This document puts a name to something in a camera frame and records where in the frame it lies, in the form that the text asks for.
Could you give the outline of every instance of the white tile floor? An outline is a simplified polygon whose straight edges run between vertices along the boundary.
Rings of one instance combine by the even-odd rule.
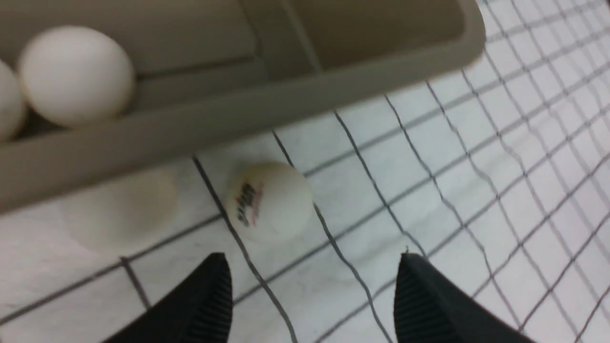
[[[211,189],[193,159],[168,163],[179,214],[163,242],[127,261],[143,294],[124,264],[69,239],[57,203],[1,217],[3,342],[99,342],[213,251],[234,277],[231,342],[396,342],[407,248],[536,341],[609,342],[610,9],[479,4],[486,53],[464,74],[201,151]],[[326,226],[313,218],[281,247],[244,241],[251,270],[212,195],[246,165],[288,158]]]

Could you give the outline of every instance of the beige tray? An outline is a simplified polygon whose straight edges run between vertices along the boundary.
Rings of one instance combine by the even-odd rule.
[[[0,146],[0,212],[235,140],[467,65],[475,0],[9,0],[0,59],[82,24],[138,70],[132,113],[77,131],[39,118]]]

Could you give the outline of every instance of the blurred ball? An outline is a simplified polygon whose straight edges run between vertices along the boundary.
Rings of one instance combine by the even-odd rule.
[[[0,60],[0,142],[19,132],[26,121],[26,113],[15,74]]]
[[[253,165],[230,185],[224,202],[231,225],[260,243],[280,243],[297,236],[313,213],[307,180],[277,162]]]
[[[173,178],[150,170],[70,194],[62,212],[69,235],[83,247],[126,256],[163,238],[176,203]]]
[[[47,120],[69,128],[116,117],[135,89],[135,71],[110,37],[62,26],[34,37],[17,63],[24,96]]]

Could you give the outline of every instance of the ping pong ball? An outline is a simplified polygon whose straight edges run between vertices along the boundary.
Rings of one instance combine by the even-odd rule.
[[[0,60],[0,142],[13,137],[26,119],[26,105],[21,98],[15,74]]]
[[[303,175],[270,162],[244,170],[229,186],[224,208],[241,236],[275,244],[303,231],[313,213],[313,199]]]
[[[127,256],[163,238],[178,206],[174,179],[147,170],[89,187],[61,200],[68,234],[102,255]]]
[[[21,88],[47,120],[68,128],[116,117],[135,89],[135,71],[110,37],[80,26],[34,37],[17,63]]]

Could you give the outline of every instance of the printed logo on ball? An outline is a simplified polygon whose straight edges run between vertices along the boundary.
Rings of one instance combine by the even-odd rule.
[[[263,196],[264,184],[261,182],[258,189],[255,189],[246,180],[242,184],[242,191],[237,201],[237,219],[245,226],[249,227],[250,222],[256,227],[256,220],[259,218],[260,199]]]

